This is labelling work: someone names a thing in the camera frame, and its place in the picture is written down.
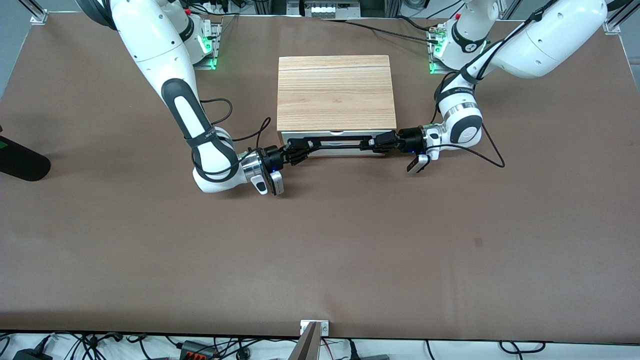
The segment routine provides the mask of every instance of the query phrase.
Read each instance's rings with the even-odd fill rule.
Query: red cable
[[[329,348],[329,344],[327,344],[324,338],[322,339],[322,342],[324,343],[324,347],[326,347],[326,350],[329,352],[329,356],[331,357],[331,360],[334,360],[333,354],[331,353],[331,349]]]

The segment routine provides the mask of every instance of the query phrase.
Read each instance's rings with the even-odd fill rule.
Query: wooden box
[[[305,136],[375,136],[396,128],[387,55],[293,56],[278,67],[278,135],[283,144]],[[330,141],[344,145],[353,141]],[[314,156],[374,155],[359,149]]]

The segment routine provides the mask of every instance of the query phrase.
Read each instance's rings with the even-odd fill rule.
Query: brown tabletop
[[[398,127],[429,121],[424,44],[314,19],[237,19],[200,97],[229,98],[223,127],[246,135],[275,117],[279,56],[338,54],[389,55]],[[0,175],[0,328],[295,335],[315,318],[332,336],[638,342],[640,106],[619,38],[544,78],[497,71],[477,99],[505,169],[324,158],[286,168],[279,197],[207,195],[117,33],[51,14],[0,102],[3,134],[53,163]]]

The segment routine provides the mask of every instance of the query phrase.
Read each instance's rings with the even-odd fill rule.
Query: black cylinder
[[[39,153],[0,136],[0,172],[26,181],[37,181],[51,169],[51,162]]]

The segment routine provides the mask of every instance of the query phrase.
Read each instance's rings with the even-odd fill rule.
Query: white drawer
[[[317,137],[317,136],[365,136],[371,135],[376,136],[378,134],[386,133],[389,130],[385,129],[376,129],[376,130],[345,130],[345,131],[282,131],[280,134],[282,135],[282,141],[286,144],[287,141],[291,138],[304,138],[307,136]],[[323,145],[353,145],[359,144],[359,141],[353,140],[344,140],[344,141],[330,141],[330,142],[322,142]],[[368,151],[360,151],[359,149],[326,149],[326,150],[318,150],[314,151],[309,156],[379,156],[382,154],[376,154],[370,150]]]

